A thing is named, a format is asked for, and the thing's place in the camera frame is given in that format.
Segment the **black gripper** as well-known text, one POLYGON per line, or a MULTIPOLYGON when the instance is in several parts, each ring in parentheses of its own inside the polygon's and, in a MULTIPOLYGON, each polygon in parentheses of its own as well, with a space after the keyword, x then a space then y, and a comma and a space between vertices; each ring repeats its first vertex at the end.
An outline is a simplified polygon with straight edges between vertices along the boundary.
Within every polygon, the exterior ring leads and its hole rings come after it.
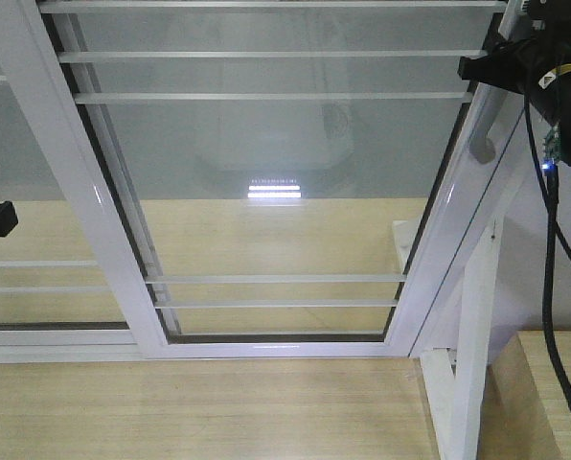
POLYGON ((462 57, 458 75, 517 94, 559 128, 560 159, 571 167, 571 1, 524 1, 523 15, 541 24, 484 57, 462 57))

